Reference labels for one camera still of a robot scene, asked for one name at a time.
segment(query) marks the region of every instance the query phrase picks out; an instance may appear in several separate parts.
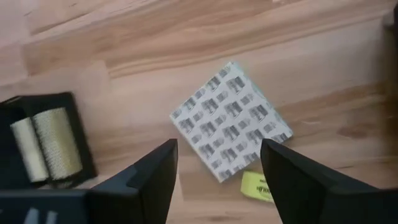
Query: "black plastic object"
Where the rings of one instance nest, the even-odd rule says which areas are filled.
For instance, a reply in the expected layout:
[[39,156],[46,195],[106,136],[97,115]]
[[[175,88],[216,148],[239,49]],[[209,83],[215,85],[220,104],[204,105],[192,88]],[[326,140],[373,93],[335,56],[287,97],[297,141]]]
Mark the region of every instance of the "black plastic object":
[[[64,179],[55,180],[49,171],[48,161],[45,160],[49,178],[44,182],[31,183],[10,125],[16,121],[30,118],[36,138],[40,140],[37,134],[37,126],[32,117],[55,108],[64,108],[67,113],[82,170]],[[0,189],[31,189],[45,184],[50,184],[53,188],[72,188],[97,176],[72,93],[16,96],[3,101],[0,103],[0,134]],[[42,145],[40,141],[38,142],[43,158],[45,158]]]
[[261,161],[284,224],[398,223],[398,190],[380,190],[270,139]]
[[177,175],[177,140],[89,190],[0,192],[0,223],[163,224]]

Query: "yellow sticky note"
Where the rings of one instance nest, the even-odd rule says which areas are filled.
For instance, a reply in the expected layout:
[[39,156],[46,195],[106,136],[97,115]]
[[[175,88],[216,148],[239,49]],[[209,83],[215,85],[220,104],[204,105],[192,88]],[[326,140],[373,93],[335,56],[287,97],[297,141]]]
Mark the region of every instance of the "yellow sticky note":
[[274,203],[264,174],[245,171],[242,178],[241,192],[247,197]]

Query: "patterned box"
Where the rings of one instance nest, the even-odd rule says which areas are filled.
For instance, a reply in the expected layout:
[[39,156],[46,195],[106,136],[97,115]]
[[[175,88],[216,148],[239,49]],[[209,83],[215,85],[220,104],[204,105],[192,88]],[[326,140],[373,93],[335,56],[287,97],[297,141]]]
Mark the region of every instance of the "patterned box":
[[234,62],[227,64],[170,118],[220,182],[259,158],[261,139],[284,142],[293,135]]

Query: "hardwood floor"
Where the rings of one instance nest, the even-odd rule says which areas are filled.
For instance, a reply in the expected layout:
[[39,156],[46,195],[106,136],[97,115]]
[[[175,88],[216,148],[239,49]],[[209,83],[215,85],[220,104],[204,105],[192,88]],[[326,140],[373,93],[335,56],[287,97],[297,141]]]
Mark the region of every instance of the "hardwood floor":
[[[100,182],[168,138],[179,175],[168,223],[281,223],[219,184],[169,114],[234,60],[294,130],[292,149],[398,187],[395,0],[3,0],[0,100],[72,91]],[[255,163],[249,169],[260,171]]]

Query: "wood grain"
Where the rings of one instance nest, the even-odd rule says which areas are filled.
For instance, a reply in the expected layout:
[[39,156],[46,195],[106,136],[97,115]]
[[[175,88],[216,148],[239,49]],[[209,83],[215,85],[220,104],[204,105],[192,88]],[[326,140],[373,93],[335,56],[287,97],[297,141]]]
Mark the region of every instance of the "wood grain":
[[74,92],[99,170],[80,187],[178,138],[168,223],[281,223],[273,204],[239,192],[242,173],[219,184],[170,112],[234,60],[294,130],[286,145],[376,187],[398,187],[396,56],[382,27],[395,3],[6,0],[0,97]]

